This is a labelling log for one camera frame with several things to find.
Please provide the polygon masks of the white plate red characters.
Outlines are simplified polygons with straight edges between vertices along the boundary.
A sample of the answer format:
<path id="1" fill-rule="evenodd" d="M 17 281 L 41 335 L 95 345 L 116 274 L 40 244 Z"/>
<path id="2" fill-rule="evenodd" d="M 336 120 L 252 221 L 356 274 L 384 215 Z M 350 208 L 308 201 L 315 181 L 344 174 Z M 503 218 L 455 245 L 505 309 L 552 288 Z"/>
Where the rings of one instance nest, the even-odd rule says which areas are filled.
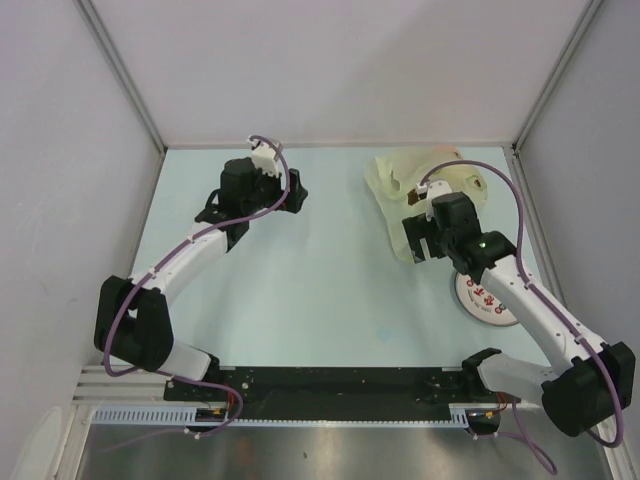
<path id="1" fill-rule="evenodd" d="M 460 306 L 476 320 L 494 327 L 518 324 L 515 316 L 501 301 L 484 287 L 475 284 L 468 275 L 456 273 L 453 287 Z"/>

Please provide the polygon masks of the pale yellow plastic bag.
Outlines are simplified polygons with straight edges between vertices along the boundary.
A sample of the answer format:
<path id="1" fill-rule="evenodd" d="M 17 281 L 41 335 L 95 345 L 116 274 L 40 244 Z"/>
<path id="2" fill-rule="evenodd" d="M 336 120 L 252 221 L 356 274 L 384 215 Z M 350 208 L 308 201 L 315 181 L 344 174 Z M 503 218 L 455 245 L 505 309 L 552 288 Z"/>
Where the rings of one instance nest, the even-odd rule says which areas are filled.
<path id="1" fill-rule="evenodd" d="M 431 181 L 447 182 L 452 190 L 465 193 L 478 212 L 483 209 L 488 186 L 476 167 L 454 165 L 430 172 L 438 165 L 461 158 L 460 151 L 453 146 L 406 147 L 375 157 L 365 168 L 364 178 L 380 206 L 398 259 L 413 261 L 402 221 L 427 211 L 427 202 L 415 192 L 425 176 Z"/>

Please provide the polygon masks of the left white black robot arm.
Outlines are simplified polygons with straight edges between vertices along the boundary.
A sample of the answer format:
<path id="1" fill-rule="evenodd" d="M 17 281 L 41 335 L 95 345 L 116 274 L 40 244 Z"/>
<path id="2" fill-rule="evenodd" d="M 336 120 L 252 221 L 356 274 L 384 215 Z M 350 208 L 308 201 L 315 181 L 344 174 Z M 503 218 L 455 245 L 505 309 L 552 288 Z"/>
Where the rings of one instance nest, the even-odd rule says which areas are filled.
<path id="1" fill-rule="evenodd" d="M 297 214 L 307 196 L 296 169 L 267 171 L 250 157 L 227 161 L 219 187 L 178 246 L 149 269 L 129 278 L 112 275 L 102 284 L 94 345 L 104 359 L 179 377 L 197 398 L 214 397 L 220 361 L 176 339 L 170 306 L 205 267 L 236 246 L 251 221 L 274 210 Z"/>

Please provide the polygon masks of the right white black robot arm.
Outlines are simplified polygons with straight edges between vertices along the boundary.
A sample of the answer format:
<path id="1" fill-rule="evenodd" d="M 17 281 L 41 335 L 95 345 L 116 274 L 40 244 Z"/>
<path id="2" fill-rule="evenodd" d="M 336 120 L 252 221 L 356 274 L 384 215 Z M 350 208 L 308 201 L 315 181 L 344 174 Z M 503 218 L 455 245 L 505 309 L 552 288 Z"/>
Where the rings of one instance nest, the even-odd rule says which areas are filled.
<path id="1" fill-rule="evenodd" d="M 482 231 L 466 194 L 432 183 L 409 196 L 426 206 L 402 222 L 414 261 L 449 259 L 459 274 L 507 308 L 548 362 L 542 366 L 485 349 L 464 362 L 469 370 L 461 376 L 463 393 L 484 401 L 500 391 L 538 405 L 571 437 L 608 418 L 621 424 L 632 400 L 631 349 L 589 330 L 530 273 L 505 235 Z"/>

